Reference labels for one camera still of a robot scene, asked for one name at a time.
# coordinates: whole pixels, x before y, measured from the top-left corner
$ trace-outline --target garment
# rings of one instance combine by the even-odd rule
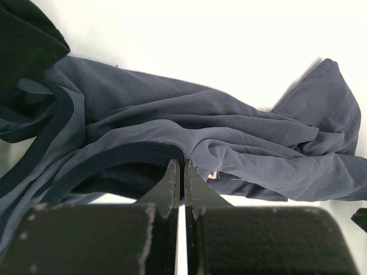
[[[28,0],[0,0],[0,92],[39,76],[70,52],[43,12]]]
[[[70,56],[41,78],[21,79],[0,103],[1,139],[37,136],[0,179],[0,251],[35,203],[139,198],[170,159],[192,159],[205,180],[219,171],[208,183],[222,194],[367,197],[367,160],[354,156],[360,110],[329,59],[271,112],[212,88]]]

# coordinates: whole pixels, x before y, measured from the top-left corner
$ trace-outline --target black fabric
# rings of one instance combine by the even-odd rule
[[[28,0],[0,0],[0,92],[36,77],[70,52],[61,33]]]

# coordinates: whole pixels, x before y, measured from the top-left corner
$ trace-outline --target white background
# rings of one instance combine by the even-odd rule
[[[272,107],[312,62],[331,58],[360,104],[357,155],[367,156],[365,1],[33,2],[63,33],[74,56],[204,84],[256,108]],[[124,201],[114,196],[104,200]],[[363,203],[316,204],[338,219],[361,274],[367,274],[367,234],[350,221]],[[180,225],[179,274],[186,274],[182,219]]]

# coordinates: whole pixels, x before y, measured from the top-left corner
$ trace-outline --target white surface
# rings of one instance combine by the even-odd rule
[[[365,1],[33,2],[61,30],[75,56],[204,84],[257,108],[273,106],[316,58],[332,58],[362,109],[357,155],[367,156]],[[321,206],[338,219],[361,274],[367,274],[367,234],[349,221],[362,202]],[[185,274],[182,263],[179,273]]]

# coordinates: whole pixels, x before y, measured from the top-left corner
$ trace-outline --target gray fabric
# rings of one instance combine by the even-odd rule
[[[277,201],[367,197],[367,160],[354,156],[360,110],[332,60],[316,66],[272,112],[208,87],[74,57],[59,61],[44,78],[63,89],[74,112],[35,169],[0,198],[1,213],[11,213],[1,220],[0,251],[21,215],[54,182],[122,144],[174,145],[194,160],[205,180],[213,171],[229,175],[208,181],[222,194]],[[33,80],[22,80],[18,89],[51,94]],[[3,125],[6,121],[0,134],[10,131]],[[93,196],[70,193],[66,201],[87,202]]]

